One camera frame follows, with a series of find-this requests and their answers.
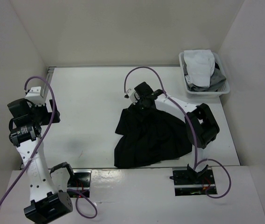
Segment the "black skirt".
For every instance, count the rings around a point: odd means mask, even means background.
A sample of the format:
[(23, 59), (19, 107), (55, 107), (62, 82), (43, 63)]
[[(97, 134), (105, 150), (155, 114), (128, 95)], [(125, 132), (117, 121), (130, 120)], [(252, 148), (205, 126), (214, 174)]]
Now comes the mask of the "black skirt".
[(123, 109), (115, 130), (121, 135), (114, 150), (114, 166), (138, 168), (180, 158), (192, 151), (185, 123), (157, 109)]

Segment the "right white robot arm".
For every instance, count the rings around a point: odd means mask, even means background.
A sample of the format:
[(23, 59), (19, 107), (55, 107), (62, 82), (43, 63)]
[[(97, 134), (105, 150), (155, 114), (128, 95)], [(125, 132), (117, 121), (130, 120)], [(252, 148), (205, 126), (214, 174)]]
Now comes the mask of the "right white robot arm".
[(193, 146), (193, 163), (187, 165), (186, 176), (190, 182), (199, 183), (207, 175), (208, 169), (203, 150), (220, 131), (210, 107), (205, 103), (188, 104), (170, 96), (164, 88), (154, 91), (146, 82), (126, 90), (125, 97), (142, 111), (157, 109), (184, 121), (187, 138)]

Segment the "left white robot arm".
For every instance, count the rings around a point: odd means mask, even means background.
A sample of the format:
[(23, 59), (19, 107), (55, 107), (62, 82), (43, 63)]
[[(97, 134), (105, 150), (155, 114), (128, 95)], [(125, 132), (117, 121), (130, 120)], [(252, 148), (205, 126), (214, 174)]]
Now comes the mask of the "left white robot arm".
[(25, 98), (7, 106), (13, 116), (9, 139), (22, 157), (29, 178), (30, 205), (24, 208), (25, 217), (36, 224), (48, 224), (73, 211), (67, 187), (75, 183), (76, 175), (67, 162), (49, 169), (41, 141), (41, 127), (59, 123), (60, 113), (57, 109), (49, 112), (46, 104)]

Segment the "white skirt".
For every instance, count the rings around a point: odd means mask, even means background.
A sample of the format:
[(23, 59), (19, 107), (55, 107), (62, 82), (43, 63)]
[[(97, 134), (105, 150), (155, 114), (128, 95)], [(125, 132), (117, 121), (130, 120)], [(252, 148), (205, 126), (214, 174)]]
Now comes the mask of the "white skirt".
[(185, 50), (186, 82), (189, 85), (207, 88), (215, 70), (215, 57), (211, 50)]

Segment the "grey skirt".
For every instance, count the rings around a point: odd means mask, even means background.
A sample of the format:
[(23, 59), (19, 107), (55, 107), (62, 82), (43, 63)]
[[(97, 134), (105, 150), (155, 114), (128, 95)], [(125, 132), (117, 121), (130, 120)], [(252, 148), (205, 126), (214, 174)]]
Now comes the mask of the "grey skirt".
[(189, 85), (188, 87), (190, 88), (191, 91), (208, 91), (208, 89), (211, 91), (213, 88), (218, 88), (222, 82), (224, 82), (226, 78), (221, 74), (219, 71), (218, 65), (215, 63), (215, 70), (213, 75), (211, 76), (210, 79), (210, 86), (207, 88), (203, 87), (197, 87), (194, 85)]

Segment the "white plastic basket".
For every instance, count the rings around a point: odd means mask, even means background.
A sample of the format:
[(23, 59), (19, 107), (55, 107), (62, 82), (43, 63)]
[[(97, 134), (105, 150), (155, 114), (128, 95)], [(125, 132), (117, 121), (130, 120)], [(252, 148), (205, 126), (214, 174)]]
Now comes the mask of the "white plastic basket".
[(215, 63), (218, 65), (219, 71), (221, 74), (226, 78), (222, 84), (218, 88), (213, 88), (211, 91), (208, 89), (208, 91), (191, 91), (188, 87), (187, 81), (186, 81), (186, 64), (184, 60), (184, 52), (179, 53), (179, 63), (182, 73), (182, 82), (185, 87), (186, 95), (188, 98), (195, 98), (195, 97), (217, 97), (222, 94), (228, 94), (230, 92), (230, 86), (228, 83), (228, 79), (226, 76), (226, 72), (224, 70), (224, 67), (222, 65), (221, 59), (219, 55), (215, 52), (212, 52), (215, 57)]

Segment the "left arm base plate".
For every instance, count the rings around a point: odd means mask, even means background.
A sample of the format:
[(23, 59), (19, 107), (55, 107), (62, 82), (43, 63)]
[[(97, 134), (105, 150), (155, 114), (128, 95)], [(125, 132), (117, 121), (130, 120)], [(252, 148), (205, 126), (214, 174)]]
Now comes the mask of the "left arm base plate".
[(79, 191), (87, 198), (90, 197), (91, 174), (91, 170), (88, 169), (74, 170), (74, 177), (71, 177), (67, 183), (67, 191), (71, 198), (81, 198), (81, 196), (69, 191), (69, 189)]

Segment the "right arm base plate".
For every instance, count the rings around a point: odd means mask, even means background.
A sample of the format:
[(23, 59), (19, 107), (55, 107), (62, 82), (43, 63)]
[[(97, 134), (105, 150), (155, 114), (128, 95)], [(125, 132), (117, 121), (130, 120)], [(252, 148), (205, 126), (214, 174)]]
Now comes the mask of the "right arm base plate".
[(187, 168), (173, 168), (172, 175), (169, 177), (174, 184), (175, 196), (195, 196), (195, 195), (216, 195), (217, 189), (215, 178), (211, 168), (199, 173), (194, 177), (193, 173)]

